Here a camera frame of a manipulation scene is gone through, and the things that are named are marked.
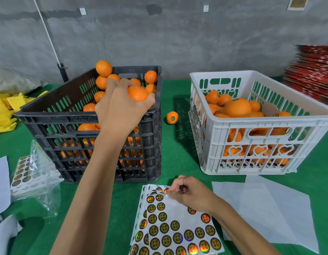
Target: wall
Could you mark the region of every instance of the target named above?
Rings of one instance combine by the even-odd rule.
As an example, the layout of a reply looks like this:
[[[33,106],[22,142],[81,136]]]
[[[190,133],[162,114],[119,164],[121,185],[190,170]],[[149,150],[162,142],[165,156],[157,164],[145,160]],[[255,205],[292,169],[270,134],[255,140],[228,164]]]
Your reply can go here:
[[[69,78],[99,59],[158,64],[165,79],[220,70],[278,75],[295,59],[293,44],[328,44],[328,0],[309,0],[302,12],[287,12],[289,0],[38,2]],[[33,0],[0,0],[0,65],[62,82]]]

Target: green table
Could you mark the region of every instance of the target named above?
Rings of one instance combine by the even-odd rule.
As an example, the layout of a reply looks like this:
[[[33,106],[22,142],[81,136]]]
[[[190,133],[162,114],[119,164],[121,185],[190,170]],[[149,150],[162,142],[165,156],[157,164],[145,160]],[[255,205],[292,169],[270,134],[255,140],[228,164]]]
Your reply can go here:
[[[48,85],[43,90],[54,87]],[[163,117],[173,110],[177,111],[180,117],[175,125],[162,124],[162,175],[156,183],[170,185],[180,174],[192,175],[209,188],[212,188],[211,181],[244,182],[245,176],[209,176],[200,170],[187,114],[189,100],[190,80],[163,82]],[[8,154],[11,174],[18,159],[30,153],[32,139],[30,132],[20,122],[14,131],[0,134],[0,157]],[[320,252],[328,254],[328,133],[304,160],[298,168],[298,173],[265,177],[310,195]],[[128,254],[141,186],[142,184],[114,185],[104,254]],[[10,242],[9,254],[49,254],[77,189],[77,185],[66,182],[62,182],[60,187],[61,207],[56,217],[45,218],[46,210],[35,199],[17,201],[3,213],[5,218],[10,214],[17,215],[24,226],[19,235]],[[219,225],[215,224],[222,237]],[[224,254],[239,254],[232,242],[223,243],[226,249]],[[274,246],[282,254],[314,254],[298,245]]]

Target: clear plastic bag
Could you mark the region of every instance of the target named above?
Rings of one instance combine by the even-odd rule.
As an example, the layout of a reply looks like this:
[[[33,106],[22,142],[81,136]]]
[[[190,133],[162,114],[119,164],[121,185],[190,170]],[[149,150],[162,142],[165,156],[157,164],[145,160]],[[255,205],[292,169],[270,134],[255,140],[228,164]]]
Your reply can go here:
[[[22,182],[20,181],[20,183],[22,186],[18,187],[18,191],[14,189],[15,178],[13,178],[11,185],[12,200],[18,201],[33,197],[48,211],[49,215],[47,217],[56,216],[61,204],[59,184],[63,181],[63,178],[56,170],[53,161],[35,140],[31,144],[29,168],[23,176],[25,177],[21,178]]]

